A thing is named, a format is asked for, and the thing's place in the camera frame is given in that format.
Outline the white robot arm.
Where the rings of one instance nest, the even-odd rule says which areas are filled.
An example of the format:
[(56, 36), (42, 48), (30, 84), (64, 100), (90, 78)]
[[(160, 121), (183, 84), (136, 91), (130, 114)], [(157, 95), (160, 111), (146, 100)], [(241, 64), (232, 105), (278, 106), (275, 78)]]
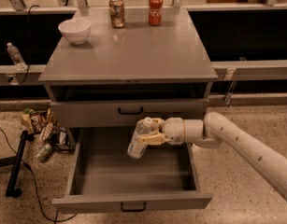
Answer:
[(217, 112), (203, 119), (149, 119), (152, 130), (138, 137), (144, 145), (192, 143), (203, 148), (230, 146), (285, 201), (287, 201), (287, 158), (244, 132), (231, 120)]

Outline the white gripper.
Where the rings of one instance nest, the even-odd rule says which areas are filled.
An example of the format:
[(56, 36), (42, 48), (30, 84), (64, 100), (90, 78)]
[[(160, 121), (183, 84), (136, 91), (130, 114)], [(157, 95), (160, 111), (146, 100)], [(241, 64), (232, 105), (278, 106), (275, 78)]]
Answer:
[(142, 134), (138, 141), (144, 145), (160, 146), (167, 142), (170, 145), (181, 145), (184, 142), (184, 121), (181, 118), (166, 120), (152, 118), (151, 127), (163, 133)]

